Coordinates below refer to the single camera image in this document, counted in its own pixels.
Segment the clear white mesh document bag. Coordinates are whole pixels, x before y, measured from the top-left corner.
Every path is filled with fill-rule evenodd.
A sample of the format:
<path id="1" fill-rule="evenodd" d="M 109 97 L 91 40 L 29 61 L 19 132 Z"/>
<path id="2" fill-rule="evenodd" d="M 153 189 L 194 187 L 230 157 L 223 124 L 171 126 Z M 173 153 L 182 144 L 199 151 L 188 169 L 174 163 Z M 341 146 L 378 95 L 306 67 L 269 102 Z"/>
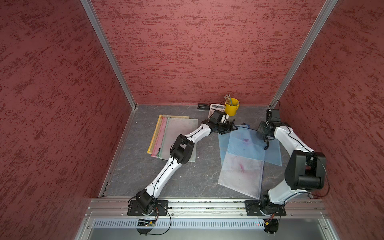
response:
<path id="1" fill-rule="evenodd" d="M 218 184 L 256 200 L 260 199 L 264 162 L 227 153 Z"/>

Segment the yellow mesh document bag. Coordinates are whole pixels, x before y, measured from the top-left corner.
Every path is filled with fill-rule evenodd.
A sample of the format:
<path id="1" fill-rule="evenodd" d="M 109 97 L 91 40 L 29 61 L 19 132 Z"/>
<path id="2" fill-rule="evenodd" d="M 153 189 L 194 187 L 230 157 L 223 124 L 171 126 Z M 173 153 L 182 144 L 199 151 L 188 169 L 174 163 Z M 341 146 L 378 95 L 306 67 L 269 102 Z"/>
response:
<path id="1" fill-rule="evenodd" d="M 159 115 L 158 121 L 157 121 L 157 124 L 156 124 L 156 128 L 155 128 L 155 131 L 154 131 L 152 139 L 151 139 L 151 143 L 150 143 L 149 148 L 147 150 L 148 154 L 152 154 L 152 152 L 154 150 L 155 143 L 156 143 L 159 131 L 160 131 L 160 127 L 161 127 L 161 123 L 163 121 L 163 118 L 189 119 L 190 117 L 188 117 L 188 116 Z"/>

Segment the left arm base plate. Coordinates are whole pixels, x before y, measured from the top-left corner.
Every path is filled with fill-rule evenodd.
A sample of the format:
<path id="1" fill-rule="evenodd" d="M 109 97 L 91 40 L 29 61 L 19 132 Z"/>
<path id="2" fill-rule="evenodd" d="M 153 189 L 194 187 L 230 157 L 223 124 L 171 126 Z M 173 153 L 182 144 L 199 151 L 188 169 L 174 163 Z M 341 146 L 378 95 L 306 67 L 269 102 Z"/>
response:
<path id="1" fill-rule="evenodd" d="M 136 217 L 156 217 L 167 216 L 169 201 L 157 200 L 154 203 L 150 203 L 148 207 L 142 208 L 137 200 L 131 200 L 128 204 L 127 216 Z"/>

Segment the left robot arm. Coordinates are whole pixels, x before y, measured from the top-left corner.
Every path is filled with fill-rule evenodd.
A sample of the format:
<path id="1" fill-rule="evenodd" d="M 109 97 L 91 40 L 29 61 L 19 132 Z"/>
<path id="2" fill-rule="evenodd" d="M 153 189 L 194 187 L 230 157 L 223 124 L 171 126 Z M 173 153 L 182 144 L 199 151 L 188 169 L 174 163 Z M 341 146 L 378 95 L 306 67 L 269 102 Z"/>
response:
<path id="1" fill-rule="evenodd" d="M 135 200 L 143 213 L 145 215 L 152 213 L 161 191 L 173 174 L 190 160 L 196 143 L 211 133 L 225 135 L 236 130 L 238 130 L 238 127 L 235 126 L 233 121 L 222 123 L 216 120 L 205 120 L 192 133 L 186 136 L 180 134 L 170 148 L 170 157 L 163 169 L 146 188 L 135 196 Z"/>

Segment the pink mesh document bag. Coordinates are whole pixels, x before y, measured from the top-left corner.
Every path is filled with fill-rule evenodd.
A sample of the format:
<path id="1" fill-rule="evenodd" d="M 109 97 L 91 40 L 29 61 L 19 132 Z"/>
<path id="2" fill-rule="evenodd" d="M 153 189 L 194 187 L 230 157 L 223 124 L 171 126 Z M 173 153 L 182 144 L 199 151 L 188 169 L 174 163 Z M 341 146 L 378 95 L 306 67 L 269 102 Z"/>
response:
<path id="1" fill-rule="evenodd" d="M 162 121 L 161 121 L 160 128 L 158 130 L 158 134 L 157 134 L 157 137 L 156 137 L 156 141 L 155 141 L 155 144 L 154 144 L 154 149 L 153 149 L 152 154 L 151 154 L 151 156 L 154 157 L 154 158 L 160 158 L 159 154 L 160 154 L 160 150 L 162 148 L 163 138 L 164 138 L 164 135 L 165 135 L 165 130 L 166 130 L 168 118 L 162 116 L 161 120 Z"/>

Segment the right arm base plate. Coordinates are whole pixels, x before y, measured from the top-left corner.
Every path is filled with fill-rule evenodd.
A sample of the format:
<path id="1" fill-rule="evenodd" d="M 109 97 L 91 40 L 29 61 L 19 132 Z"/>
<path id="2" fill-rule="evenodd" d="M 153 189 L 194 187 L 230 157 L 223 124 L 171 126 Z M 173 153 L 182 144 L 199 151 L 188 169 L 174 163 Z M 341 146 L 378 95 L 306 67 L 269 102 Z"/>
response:
<path id="1" fill-rule="evenodd" d="M 277 205 L 263 201 L 245 201 L 245 210 L 248 217 L 285 217 L 285 205 Z"/>

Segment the green mesh document bag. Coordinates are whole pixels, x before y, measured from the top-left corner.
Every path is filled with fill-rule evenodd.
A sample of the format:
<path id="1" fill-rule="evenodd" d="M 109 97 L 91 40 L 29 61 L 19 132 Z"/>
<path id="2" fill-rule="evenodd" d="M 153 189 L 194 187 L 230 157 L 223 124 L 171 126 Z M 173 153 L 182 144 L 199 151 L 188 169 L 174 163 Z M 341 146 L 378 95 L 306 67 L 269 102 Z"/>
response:
<path id="1" fill-rule="evenodd" d="M 171 156 L 179 157 L 179 151 L 183 152 L 186 149 L 187 161 L 189 158 L 191 162 L 196 159 L 196 151 L 194 150 L 193 143 L 188 143 L 190 140 L 187 138 L 198 130 L 198 119 L 189 118 L 166 118 L 164 133 L 161 135 L 160 143 L 156 147 L 158 152 L 156 156 L 161 160 L 168 160 Z"/>

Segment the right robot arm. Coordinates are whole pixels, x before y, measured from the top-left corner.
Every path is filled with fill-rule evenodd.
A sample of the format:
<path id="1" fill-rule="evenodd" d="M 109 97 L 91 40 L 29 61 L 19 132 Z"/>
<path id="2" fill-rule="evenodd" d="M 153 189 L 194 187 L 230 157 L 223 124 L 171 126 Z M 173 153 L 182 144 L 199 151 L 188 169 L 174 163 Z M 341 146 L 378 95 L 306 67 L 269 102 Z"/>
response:
<path id="1" fill-rule="evenodd" d="M 265 142 L 278 140 L 290 155 L 284 180 L 268 190 L 260 200 L 259 206 L 264 215 L 278 212 L 298 195 L 324 187 L 327 159 L 323 153 L 308 147 L 291 127 L 282 122 L 262 121 L 257 131 Z"/>

